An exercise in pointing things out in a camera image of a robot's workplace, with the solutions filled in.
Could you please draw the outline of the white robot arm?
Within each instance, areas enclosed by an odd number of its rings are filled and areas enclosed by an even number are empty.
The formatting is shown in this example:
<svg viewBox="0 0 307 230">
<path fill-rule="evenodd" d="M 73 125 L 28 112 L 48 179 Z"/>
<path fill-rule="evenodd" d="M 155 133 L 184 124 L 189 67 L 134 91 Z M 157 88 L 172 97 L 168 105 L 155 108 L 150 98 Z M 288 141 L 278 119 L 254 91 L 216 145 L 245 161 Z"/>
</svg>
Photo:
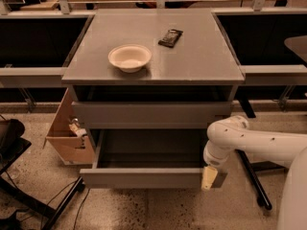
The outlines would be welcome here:
<svg viewBox="0 0 307 230">
<path fill-rule="evenodd" d="M 255 153 L 289 169 L 277 230 L 307 230 L 307 135 L 251 130 L 248 120 L 232 116 L 212 123 L 203 149 L 202 187 L 211 187 L 217 169 L 233 150 Z"/>
</svg>

